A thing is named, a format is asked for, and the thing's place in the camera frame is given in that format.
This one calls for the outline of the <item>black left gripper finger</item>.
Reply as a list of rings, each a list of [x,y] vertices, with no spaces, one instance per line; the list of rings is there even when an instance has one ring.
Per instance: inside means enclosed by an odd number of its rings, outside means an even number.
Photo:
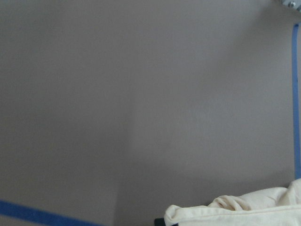
[[[166,226],[163,218],[154,219],[154,226]]]

